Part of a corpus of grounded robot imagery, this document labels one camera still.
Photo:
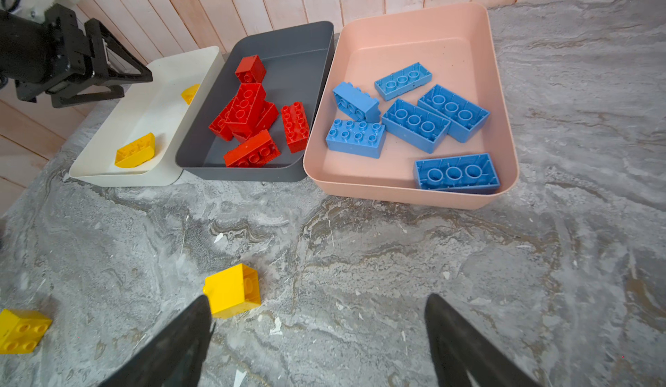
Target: gray marble surface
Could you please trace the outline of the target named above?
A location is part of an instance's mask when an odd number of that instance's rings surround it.
[[[217,322],[202,386],[433,386],[431,292],[546,387],[666,385],[666,0],[490,18],[521,176],[476,211],[309,179],[81,183],[98,105],[0,220],[1,305],[54,319],[36,353],[0,358],[0,384],[95,385],[244,262],[263,305]]]

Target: blue block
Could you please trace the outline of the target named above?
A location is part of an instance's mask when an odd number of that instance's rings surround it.
[[[379,79],[375,82],[375,89],[384,100],[391,100],[430,81],[432,81],[432,73],[420,63],[414,63],[412,66],[407,66]]]
[[[386,130],[411,145],[432,154],[449,131],[451,120],[396,99],[382,115]]]
[[[335,120],[326,136],[329,150],[379,158],[386,141],[386,127],[365,121]]]
[[[379,99],[371,98],[353,84],[340,83],[333,89],[333,96],[338,108],[354,121],[379,122]]]
[[[467,142],[490,116],[487,110],[438,84],[421,96],[418,106],[453,121],[449,135],[459,142]]]
[[[414,162],[414,178],[427,191],[491,194],[500,188],[490,154],[431,158]]]

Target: white tray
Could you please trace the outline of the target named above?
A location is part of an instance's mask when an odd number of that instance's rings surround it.
[[[69,169],[97,186],[166,186],[178,179],[176,151],[211,91],[224,59],[218,47],[160,58],[148,65],[153,82],[133,84]],[[200,83],[188,107],[180,94]],[[116,150],[147,133],[155,135],[155,157],[134,168],[114,165]]]

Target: pile of red blocks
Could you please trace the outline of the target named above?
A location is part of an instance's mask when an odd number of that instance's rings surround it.
[[[222,140],[236,138],[240,146],[224,155],[227,167],[261,167],[280,155],[278,146],[268,133],[280,114],[274,103],[266,99],[262,81],[266,69],[259,56],[244,57],[236,76],[240,87],[236,96],[220,112],[210,130]],[[302,102],[282,108],[284,133],[291,152],[305,150],[310,137],[310,126]]]

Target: yellow block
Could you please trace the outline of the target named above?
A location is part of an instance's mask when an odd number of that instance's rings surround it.
[[[53,321],[34,310],[0,313],[0,354],[29,354]]]
[[[187,105],[192,103],[192,99],[195,98],[196,92],[199,90],[199,86],[201,85],[196,84],[194,86],[190,86],[180,94],[182,98],[185,99],[185,102],[187,102]]]
[[[259,275],[245,264],[227,268],[206,277],[204,294],[213,318],[230,318],[261,305]]]
[[[136,167],[155,157],[155,135],[148,133],[116,151],[116,166]]]

